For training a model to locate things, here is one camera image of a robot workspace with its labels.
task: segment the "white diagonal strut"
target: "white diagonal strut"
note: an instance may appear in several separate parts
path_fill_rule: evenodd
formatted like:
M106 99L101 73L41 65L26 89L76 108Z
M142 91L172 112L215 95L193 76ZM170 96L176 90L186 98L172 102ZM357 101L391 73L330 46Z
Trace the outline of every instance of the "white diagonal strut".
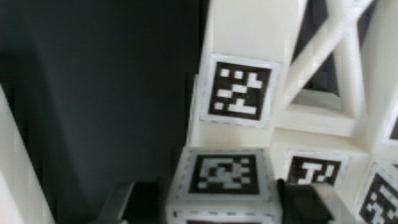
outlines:
M302 50L302 53L296 57L296 60L291 64L288 80L286 80L286 88L284 88L284 100L279 105L280 110L284 110L289 105L289 102L320 68L325 58L330 55L337 47L337 44L341 43L343 38L346 38L343 42L350 42L350 44L355 43L353 39L357 39L357 32L353 32L351 29L355 27L359 17L364 13L366 8L369 7L371 2L373 0L359 0L359 1L328 0L327 1L330 15L320 27L320 30L314 34L314 37L307 43L307 46ZM350 47L348 46L350 44L341 44L341 47L344 51L350 52L350 56L357 57L353 59L353 62L355 62L353 67L348 70L359 73L360 72L359 53L351 53L355 50L355 46Z

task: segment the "black square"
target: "black square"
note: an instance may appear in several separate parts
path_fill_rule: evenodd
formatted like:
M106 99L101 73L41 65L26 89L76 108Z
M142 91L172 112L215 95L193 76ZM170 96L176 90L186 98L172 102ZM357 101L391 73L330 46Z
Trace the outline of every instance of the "black square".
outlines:
M288 183L328 183L334 185L339 167L339 161L295 156L289 166Z
M197 155L190 193L259 194L254 155Z
M261 120L272 69L216 62L208 113Z
M369 224L398 223L398 191L378 174L371 181L369 191L364 198L360 216Z

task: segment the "white frame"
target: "white frame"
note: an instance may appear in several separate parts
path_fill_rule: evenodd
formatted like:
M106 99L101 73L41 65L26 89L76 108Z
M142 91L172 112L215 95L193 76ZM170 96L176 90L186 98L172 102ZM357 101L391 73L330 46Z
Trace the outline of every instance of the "white frame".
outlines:
M224 117L218 115L208 114L209 110L209 100L211 100L211 92L213 92L213 79L215 79L215 69L216 69L216 62L252 66L257 68L266 68L270 69L270 79L268 79L268 86L264 90L264 102L263 102L263 108L261 108L261 115L259 115L259 120L250 120L243 118L232 118L232 117ZM280 64L259 59L248 59L241 58L236 56L227 56L222 54L211 54L209 58L209 66L206 70L204 75L204 88L202 88L202 107L200 107L200 119L204 121L213 121L220 122L225 124L234 124L234 125L243 125L243 126L252 126L257 128L264 128L266 126L266 120L270 119L270 100L273 96L273 89L275 89L275 84L277 84L277 76L280 72Z
M284 177L286 181L288 181L288 175L289 175L289 166L291 166L293 156L300 156L309 159L334 160L334 161L341 162L335 182L334 182L334 186L332 186L334 189L339 189L339 186L343 183L343 176L344 176L350 156L339 155L335 152L334 153L320 152L320 151L314 152L309 150L288 149L286 156L284 156L286 159L284 159L284 171L282 171L282 177Z
M385 167L382 167L382 164L378 164L378 162L373 162L371 169L369 169L367 173L369 173L369 176L367 176L364 188L360 190L359 199L357 199L357 209L355 209L357 220L362 220L362 216L360 216L359 212L360 212L360 209L362 209L364 199L366 199L366 195L367 195L367 192L369 192L369 186L371 186L376 174L382 176L383 180L391 183L391 187L394 189L398 189L398 179L394 180L394 178L389 175L389 172L385 170Z
M394 104L394 109L392 109L391 117L387 119L387 125L383 128L383 144L398 146L398 139L389 138L392 129L394 129L396 119L398 119L398 103Z
M181 178L181 189L177 192L177 198L179 200L261 200L268 201L270 200L270 188L266 187L270 184L270 177L266 175L266 166L264 166L264 157L263 157L263 150L220 150L220 151L206 151L206 150L197 150L192 151L190 153L190 158L188 158L188 167L184 169L184 175ZM188 188L190 188L190 181L192 181L192 173L195 169L195 160L197 160L197 155L254 155L256 156L256 168L257 168L257 190L259 194L248 195L248 194L206 194L206 193L188 193Z

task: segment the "dark gray wall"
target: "dark gray wall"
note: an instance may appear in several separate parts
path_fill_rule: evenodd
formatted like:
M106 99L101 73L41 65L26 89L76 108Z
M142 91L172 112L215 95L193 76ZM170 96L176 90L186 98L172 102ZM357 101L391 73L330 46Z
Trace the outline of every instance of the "dark gray wall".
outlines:
M172 175L197 65L199 1L0 1L0 79L58 224L94 218L115 182Z

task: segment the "black and white square pattern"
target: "black and white square pattern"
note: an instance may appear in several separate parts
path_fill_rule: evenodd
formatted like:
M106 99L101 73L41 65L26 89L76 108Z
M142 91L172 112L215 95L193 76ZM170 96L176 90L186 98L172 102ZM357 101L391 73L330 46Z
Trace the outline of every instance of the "black and white square pattern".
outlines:
M213 55L202 88L200 119L264 127L279 64Z
M288 183L328 183L334 186L341 161L293 156Z
M254 155L199 155L190 193L259 194Z
M373 177L359 214L369 224L398 223L398 189L380 174Z
M208 113L259 120L272 69L216 62Z
M270 167L261 149L193 151L179 187L186 200L270 199Z

